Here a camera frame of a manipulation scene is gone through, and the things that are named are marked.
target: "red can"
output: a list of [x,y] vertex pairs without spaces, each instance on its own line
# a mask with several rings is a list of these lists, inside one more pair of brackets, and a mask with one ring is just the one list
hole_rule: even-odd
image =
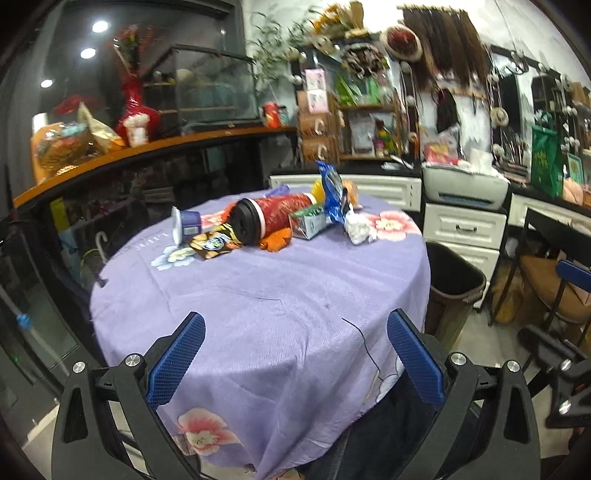
[[274,102],[267,102],[262,106],[265,115],[265,125],[269,128],[279,128],[281,120],[279,117],[279,106]]
[[229,222],[241,243],[258,245],[261,238],[282,228],[288,228],[290,213],[302,210],[315,202],[310,193],[242,199],[232,209]]

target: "glass display case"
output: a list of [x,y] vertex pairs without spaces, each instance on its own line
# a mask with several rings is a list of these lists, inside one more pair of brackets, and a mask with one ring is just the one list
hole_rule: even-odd
[[144,75],[145,103],[165,137],[224,124],[261,124],[252,59],[174,45]]

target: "white drawer cabinet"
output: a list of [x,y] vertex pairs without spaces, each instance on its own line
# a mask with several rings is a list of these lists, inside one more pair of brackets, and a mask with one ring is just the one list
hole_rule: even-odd
[[[291,187],[310,188],[320,175],[274,175],[271,187],[285,183]],[[354,182],[361,193],[371,195],[396,205],[402,210],[421,210],[421,179],[394,177],[388,175],[341,175],[343,180]]]
[[470,245],[450,244],[439,242],[460,255],[464,260],[480,269],[487,280],[492,278],[496,262],[499,260],[499,251],[490,248],[472,247]]
[[428,203],[423,237],[498,250],[505,230],[505,215]]
[[570,223],[571,220],[589,222],[589,217],[581,215],[580,213],[573,212],[572,210],[559,207],[552,203],[542,202],[529,197],[522,197],[521,195],[513,193],[511,195],[511,208],[509,209],[509,225],[523,227],[525,225],[525,214],[527,213],[528,208],[536,210],[543,215],[562,223]]

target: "drawer handle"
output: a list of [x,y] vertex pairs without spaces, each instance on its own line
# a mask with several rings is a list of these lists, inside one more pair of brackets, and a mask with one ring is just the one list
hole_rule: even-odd
[[476,231],[478,230],[478,228],[476,228],[475,226],[473,226],[472,228],[464,228],[462,226],[456,225],[456,230],[459,231],[459,232],[476,233]]

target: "wooden counter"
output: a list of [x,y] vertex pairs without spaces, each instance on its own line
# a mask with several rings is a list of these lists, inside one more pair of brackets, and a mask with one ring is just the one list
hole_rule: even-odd
[[271,136],[279,134],[294,134],[296,133],[296,131],[297,129],[292,127],[249,127],[212,130],[207,132],[199,132],[191,135],[186,135],[185,137],[172,137],[166,138],[164,140],[156,140],[146,145],[142,145],[141,147],[125,148],[124,150],[120,150],[112,154],[93,158],[92,160],[89,160],[88,162],[85,162],[72,170],[69,170],[61,175],[52,177],[44,181],[43,183],[27,190],[26,192],[21,193],[18,197],[14,199],[14,206],[18,208],[26,204],[27,202],[30,202],[31,200],[34,200],[35,198],[39,197],[39,195],[41,195],[42,193],[48,192],[49,190],[59,185],[62,185],[70,180],[73,180],[82,174],[85,174],[92,170],[96,170],[97,168],[104,167],[105,165],[110,165],[115,162],[124,160],[126,158],[135,157],[141,154],[163,150],[171,147],[177,147],[179,145],[194,144],[203,141],[214,141],[216,139],[221,138],[239,138],[249,136],[264,137],[267,135]]

